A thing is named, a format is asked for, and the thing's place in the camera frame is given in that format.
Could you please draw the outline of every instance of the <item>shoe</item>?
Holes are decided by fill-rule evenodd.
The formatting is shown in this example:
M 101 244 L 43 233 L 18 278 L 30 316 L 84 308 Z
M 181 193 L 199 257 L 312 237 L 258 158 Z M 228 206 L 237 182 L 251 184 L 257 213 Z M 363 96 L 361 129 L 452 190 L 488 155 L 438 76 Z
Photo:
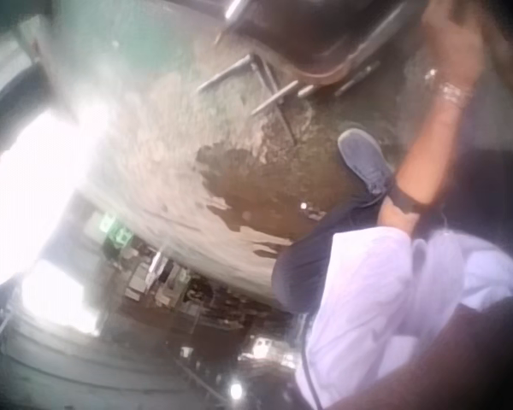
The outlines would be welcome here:
M 387 192 L 393 172 L 374 138 L 359 128 L 350 128 L 339 137 L 339 150 L 345 164 L 375 196 Z

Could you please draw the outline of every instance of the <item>hand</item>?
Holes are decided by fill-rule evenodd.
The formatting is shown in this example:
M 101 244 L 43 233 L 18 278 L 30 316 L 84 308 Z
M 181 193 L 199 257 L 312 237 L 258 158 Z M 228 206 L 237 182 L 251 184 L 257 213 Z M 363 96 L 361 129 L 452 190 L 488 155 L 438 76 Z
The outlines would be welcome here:
M 431 0 L 422 24 L 439 77 L 470 93 L 485 66 L 479 10 L 475 3 L 464 1 L 465 19 L 458 25 L 451 19 L 456 0 Z

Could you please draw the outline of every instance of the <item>jeans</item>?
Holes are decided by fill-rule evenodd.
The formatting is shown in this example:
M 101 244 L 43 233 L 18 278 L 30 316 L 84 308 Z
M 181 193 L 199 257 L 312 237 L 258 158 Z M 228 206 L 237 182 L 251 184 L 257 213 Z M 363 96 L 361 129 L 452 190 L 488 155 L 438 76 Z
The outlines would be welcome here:
M 333 235 L 375 226 L 383 197 L 367 193 L 339 205 L 279 255 L 272 287 L 287 311 L 319 308 Z M 414 236 L 426 238 L 441 228 L 486 239 L 513 257 L 512 153 L 476 150 L 457 159 L 445 193 L 422 215 Z

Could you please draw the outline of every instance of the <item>white shirt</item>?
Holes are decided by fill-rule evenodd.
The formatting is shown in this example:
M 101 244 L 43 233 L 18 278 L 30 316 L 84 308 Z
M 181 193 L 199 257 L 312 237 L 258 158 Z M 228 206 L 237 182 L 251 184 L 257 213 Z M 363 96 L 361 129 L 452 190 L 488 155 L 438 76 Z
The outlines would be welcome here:
M 368 388 L 425 349 L 459 303 L 481 311 L 513 296 L 513 259 L 454 231 L 412 241 L 375 227 L 334 235 L 306 355 L 326 408 Z M 296 379 L 316 408 L 303 368 Z

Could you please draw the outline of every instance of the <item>concrete ground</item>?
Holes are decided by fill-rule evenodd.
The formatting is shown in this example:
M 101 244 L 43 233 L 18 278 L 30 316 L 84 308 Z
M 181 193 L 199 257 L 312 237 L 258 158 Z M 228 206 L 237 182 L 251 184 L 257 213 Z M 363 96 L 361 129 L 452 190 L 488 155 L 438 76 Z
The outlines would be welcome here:
M 365 127 L 395 166 L 431 92 L 421 36 L 406 32 L 341 98 L 286 99 L 293 146 L 273 111 L 250 117 L 268 97 L 250 71 L 194 92 L 251 50 L 234 36 L 214 46 L 212 21 L 141 0 L 63 0 L 55 12 L 41 50 L 57 89 L 76 114 L 108 112 L 82 191 L 179 263 L 266 299 L 278 252 L 315 226 L 300 203 L 323 214 L 363 188 L 341 162 L 338 135 Z M 492 69 L 463 133 L 513 150 L 513 95 Z

